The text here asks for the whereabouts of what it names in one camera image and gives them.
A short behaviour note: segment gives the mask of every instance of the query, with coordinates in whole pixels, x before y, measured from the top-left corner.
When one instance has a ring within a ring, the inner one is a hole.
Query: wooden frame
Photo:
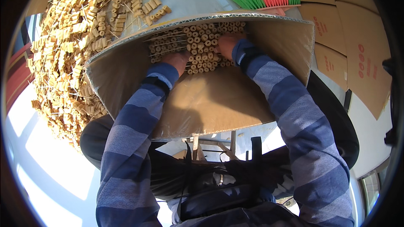
[[[182,141],[192,143],[192,160],[197,160],[198,158],[200,161],[207,161],[203,154],[201,145],[217,145],[227,156],[229,156],[230,160],[238,160],[239,158],[235,155],[235,137],[236,131],[231,131],[230,149],[228,149],[223,142],[199,140],[198,136],[194,136],[192,140],[191,138],[187,138]]]

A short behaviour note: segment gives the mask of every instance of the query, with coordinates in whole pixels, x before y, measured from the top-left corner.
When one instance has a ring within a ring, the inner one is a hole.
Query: corrugated cardboard edge
[[[114,48],[116,46],[119,46],[121,44],[124,44],[126,42],[129,42],[131,40],[138,39],[138,38],[140,38],[140,37],[142,37],[144,35],[154,33],[154,32],[159,31],[161,29],[165,29],[167,27],[171,27],[171,26],[174,27],[174,26],[178,26],[178,25],[181,25],[181,24],[187,24],[187,23],[190,23],[190,22],[201,21],[201,20],[218,19],[218,21],[220,21],[220,19],[232,18],[232,17],[255,17],[255,18],[282,19],[282,20],[295,21],[295,22],[300,22],[300,23],[305,23],[305,24],[311,24],[313,26],[313,29],[315,28],[314,23],[312,21],[299,20],[299,19],[285,17],[285,16],[275,16],[275,15],[269,15],[269,14],[264,14],[264,13],[256,13],[256,12],[242,12],[242,13],[233,13],[233,12],[231,12],[231,13],[220,13],[220,14],[214,13],[214,15],[208,15],[208,16],[206,16],[206,14],[200,14],[200,15],[197,15],[197,16],[189,17],[189,18],[175,19],[175,20],[172,20],[172,21],[170,21],[170,22],[168,22],[166,24],[161,23],[158,26],[151,26],[151,27],[149,27],[149,28],[147,28],[145,30],[141,30],[139,32],[136,32],[136,33],[134,33],[133,35],[131,35],[129,37],[119,39],[118,42],[115,42],[114,44],[110,45],[108,48],[105,48],[103,51],[99,52],[98,54],[94,55],[89,60],[87,60],[87,62],[86,62],[86,72],[85,73],[86,73],[87,78],[89,79],[89,83],[90,83],[90,86],[91,86],[93,92],[100,99],[101,103],[104,105],[104,107],[106,108],[108,113],[110,113],[110,111],[107,109],[105,103],[100,98],[100,96],[98,94],[98,89],[94,88],[93,81],[91,80],[91,77],[90,77],[91,68],[89,66],[90,63],[95,62],[99,58],[99,56],[102,55],[103,53],[105,53],[106,51],[108,51],[108,50],[110,50],[110,49],[112,49],[112,48]],[[315,35],[316,35],[315,30],[313,30],[312,33],[313,33],[312,40],[314,42]],[[313,57],[314,57],[314,45],[313,45],[313,48],[311,50],[311,65],[313,63]],[[307,78],[305,86],[307,86],[308,82],[309,82],[309,78]]]

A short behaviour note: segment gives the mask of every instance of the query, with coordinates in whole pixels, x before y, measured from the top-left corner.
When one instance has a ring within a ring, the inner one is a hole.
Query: hand
[[[185,66],[191,54],[188,51],[181,51],[178,53],[169,53],[164,56],[161,62],[165,62],[177,69],[178,75],[181,76],[184,73]]]
[[[231,58],[231,52],[238,41],[242,38],[246,38],[246,35],[241,33],[225,33],[224,35],[220,36],[219,40],[217,41],[219,47],[216,47],[214,52],[221,53],[226,59],[232,61],[233,59]]]

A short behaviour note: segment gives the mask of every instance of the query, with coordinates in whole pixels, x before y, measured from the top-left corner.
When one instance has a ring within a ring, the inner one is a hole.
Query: stacked cardboard boxes
[[[389,97],[387,36],[373,0],[301,0],[304,20],[316,25],[318,69],[351,89],[378,119]]]

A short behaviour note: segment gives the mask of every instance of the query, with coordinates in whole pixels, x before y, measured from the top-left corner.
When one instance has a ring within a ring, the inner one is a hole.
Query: black wristband
[[[244,48],[244,53],[246,54],[244,58],[241,60],[240,63],[240,68],[241,71],[246,74],[247,73],[247,68],[249,67],[250,63],[252,60],[257,58],[260,55],[265,55],[264,52],[262,52],[259,48],[257,47],[250,47],[250,48]]]
[[[142,81],[142,84],[144,84],[144,83],[153,84],[153,85],[159,87],[160,89],[162,89],[166,95],[166,99],[169,96],[169,93],[170,93],[169,87],[167,86],[167,84],[165,82],[160,80],[158,77],[146,77]]]

